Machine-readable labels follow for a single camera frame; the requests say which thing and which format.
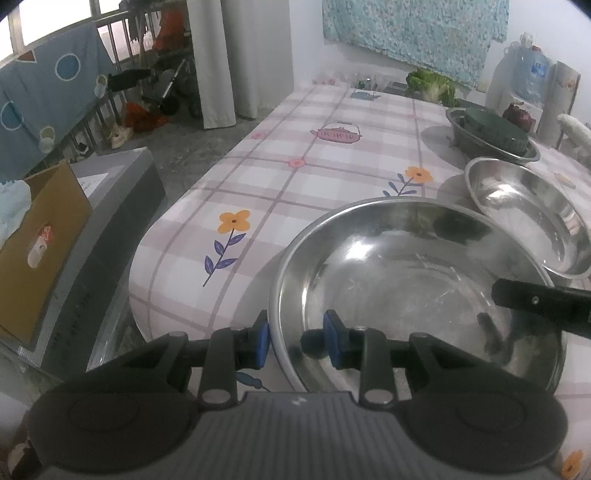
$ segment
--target shoe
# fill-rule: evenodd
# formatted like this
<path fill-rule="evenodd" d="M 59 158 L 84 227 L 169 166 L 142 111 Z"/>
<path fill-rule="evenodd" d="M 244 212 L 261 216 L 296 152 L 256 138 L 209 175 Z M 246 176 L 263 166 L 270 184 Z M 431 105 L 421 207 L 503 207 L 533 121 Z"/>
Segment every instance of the shoe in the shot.
<path fill-rule="evenodd" d="M 119 148 L 125 142 L 127 142 L 134 134 L 134 129 L 131 127 L 120 127 L 119 125 L 113 126 L 111 132 L 111 148 Z"/>

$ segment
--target concrete floor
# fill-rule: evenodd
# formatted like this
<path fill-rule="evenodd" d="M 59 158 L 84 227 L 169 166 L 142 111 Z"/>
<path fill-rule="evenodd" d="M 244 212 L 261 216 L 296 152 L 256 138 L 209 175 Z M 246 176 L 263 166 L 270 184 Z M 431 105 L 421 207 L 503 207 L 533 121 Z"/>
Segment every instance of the concrete floor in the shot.
<path fill-rule="evenodd" d="M 191 118 L 181 106 L 179 113 L 170 117 L 166 125 L 152 132 L 135 134 L 122 150 L 150 149 L 172 204 L 270 112 L 259 109 L 257 119 L 237 118 L 233 127 L 204 130 L 203 122 Z"/>

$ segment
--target red cloth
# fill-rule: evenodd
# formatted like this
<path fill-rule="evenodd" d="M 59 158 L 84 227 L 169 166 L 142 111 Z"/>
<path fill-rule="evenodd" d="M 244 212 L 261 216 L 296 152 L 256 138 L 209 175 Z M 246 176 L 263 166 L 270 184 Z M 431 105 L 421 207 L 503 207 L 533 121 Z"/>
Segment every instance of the red cloth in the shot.
<path fill-rule="evenodd" d="M 167 118 L 159 111 L 148 112 L 137 103 L 128 102 L 125 104 L 126 127 L 133 127 L 134 132 L 151 132 L 167 122 Z"/>
<path fill-rule="evenodd" d="M 160 33 L 154 41 L 154 48 L 159 51 L 180 50 L 184 47 L 183 9 L 171 7 L 162 11 Z"/>

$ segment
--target stainless steel bowl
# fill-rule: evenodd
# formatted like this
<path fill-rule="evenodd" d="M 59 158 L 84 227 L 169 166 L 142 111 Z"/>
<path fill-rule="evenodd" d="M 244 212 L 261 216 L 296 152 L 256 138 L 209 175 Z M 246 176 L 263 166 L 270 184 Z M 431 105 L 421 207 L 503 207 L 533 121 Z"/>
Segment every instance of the stainless steel bowl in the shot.
<path fill-rule="evenodd" d="M 589 231 L 559 189 L 527 168 L 495 158 L 475 158 L 465 178 L 482 213 L 520 240 L 554 281 L 591 275 Z"/>
<path fill-rule="evenodd" d="M 515 155 L 473 135 L 464 128 L 465 112 L 465 108 L 448 108 L 445 114 L 453 127 L 454 144 L 468 157 L 495 157 L 518 164 L 526 164 L 540 159 L 540 150 L 531 140 L 523 155 Z"/>
<path fill-rule="evenodd" d="M 491 286 L 500 277 L 552 285 L 519 242 L 479 213 L 416 198 L 346 206 L 309 225 L 281 259 L 268 312 L 275 353 L 296 390 L 356 394 L 358 372 L 337 371 L 300 346 L 302 333 L 321 328 L 323 313 L 335 309 L 346 326 L 399 340 L 431 333 L 552 390 L 564 359 L 561 333 L 494 305 Z M 508 345 L 500 354 L 479 313 L 490 315 Z"/>

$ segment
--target window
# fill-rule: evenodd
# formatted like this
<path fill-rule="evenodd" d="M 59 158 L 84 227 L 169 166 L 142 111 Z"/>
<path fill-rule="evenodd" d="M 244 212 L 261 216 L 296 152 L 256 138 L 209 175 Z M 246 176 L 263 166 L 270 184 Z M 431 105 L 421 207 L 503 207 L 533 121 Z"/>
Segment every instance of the window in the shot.
<path fill-rule="evenodd" d="M 156 36 L 158 35 L 158 32 L 160 31 L 160 25 L 158 23 L 158 19 L 157 17 L 152 14 L 152 19 L 153 19 L 153 26 L 154 26 L 154 33 L 156 34 Z M 128 32 L 129 32 L 129 20 L 125 20 L 126 24 L 127 24 L 127 28 L 128 28 Z M 113 24 L 111 24 L 111 28 L 113 30 L 113 39 L 115 40 L 115 47 L 117 49 L 117 55 L 119 57 L 119 60 L 126 60 L 129 58 L 129 50 L 127 49 L 127 42 L 125 41 L 125 33 L 123 30 L 123 23 L 122 22 L 115 22 Z M 106 26 L 104 27 L 100 27 L 99 29 L 99 35 L 101 40 L 103 41 L 105 48 L 107 49 L 107 52 L 109 53 L 109 56 L 111 57 L 111 60 L 113 62 L 115 62 L 115 55 L 113 54 L 113 45 L 111 44 L 111 39 L 109 37 L 109 30 L 107 29 Z M 131 46 L 131 53 L 133 55 L 139 55 L 139 41 L 135 40 L 135 41 L 130 41 L 130 46 Z M 154 39 L 152 38 L 152 32 L 151 30 L 148 28 L 148 31 L 146 33 L 144 33 L 144 48 L 147 50 L 152 49 L 152 47 L 154 46 Z"/>
<path fill-rule="evenodd" d="M 90 18 L 90 2 L 84 0 L 22 0 L 19 9 L 25 45 Z"/>
<path fill-rule="evenodd" d="M 0 22 L 0 60 L 12 55 L 12 43 L 10 41 L 10 29 L 8 17 Z"/>
<path fill-rule="evenodd" d="M 100 13 L 107 14 L 113 10 L 119 9 L 120 0 L 99 0 Z"/>

